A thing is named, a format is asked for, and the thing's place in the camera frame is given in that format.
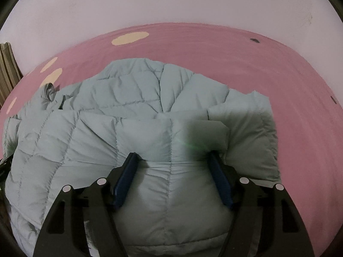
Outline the light teal puffer jacket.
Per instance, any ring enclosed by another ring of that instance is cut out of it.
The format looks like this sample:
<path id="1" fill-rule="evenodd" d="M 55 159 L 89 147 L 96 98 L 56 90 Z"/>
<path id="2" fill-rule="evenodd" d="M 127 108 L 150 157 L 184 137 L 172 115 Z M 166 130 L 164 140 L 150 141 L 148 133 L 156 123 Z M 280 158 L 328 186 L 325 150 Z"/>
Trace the light teal puffer jacket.
<path id="1" fill-rule="evenodd" d="M 255 183 L 281 180 L 266 96 L 149 59 L 113 61 L 60 90 L 40 87 L 5 119 L 2 148 L 13 157 L 6 208 L 28 256 L 62 187 L 89 186 L 131 152 L 141 162 L 114 215 L 130 256 L 218 253 L 232 214 L 207 168 L 207 152 L 218 151 Z"/>

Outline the pink polka dot bedsheet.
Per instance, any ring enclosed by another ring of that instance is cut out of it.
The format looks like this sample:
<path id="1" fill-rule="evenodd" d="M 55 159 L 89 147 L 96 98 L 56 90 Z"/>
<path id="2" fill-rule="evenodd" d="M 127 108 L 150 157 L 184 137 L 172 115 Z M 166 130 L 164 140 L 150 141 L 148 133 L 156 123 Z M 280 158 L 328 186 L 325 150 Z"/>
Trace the pink polka dot bedsheet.
<path id="1" fill-rule="evenodd" d="M 271 103 L 281 179 L 320 256 L 342 226 L 342 107 L 315 69 L 291 48 L 249 31 L 208 24 L 160 23 L 112 31 L 51 52 L 25 75 L 1 108 L 16 114 L 42 82 L 59 87 L 111 61 L 148 58 L 212 78 Z"/>

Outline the striped green brown pillow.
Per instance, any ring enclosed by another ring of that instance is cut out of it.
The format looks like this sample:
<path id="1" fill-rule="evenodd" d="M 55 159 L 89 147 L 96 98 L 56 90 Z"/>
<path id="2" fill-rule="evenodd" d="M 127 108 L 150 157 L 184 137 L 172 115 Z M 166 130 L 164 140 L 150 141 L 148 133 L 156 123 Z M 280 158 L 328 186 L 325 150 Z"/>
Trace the striped green brown pillow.
<path id="1" fill-rule="evenodd" d="M 0 52 L 0 104 L 4 105 L 5 100 L 13 91 L 15 86 L 23 78 L 19 66 L 13 54 L 9 42 L 1 43 Z"/>

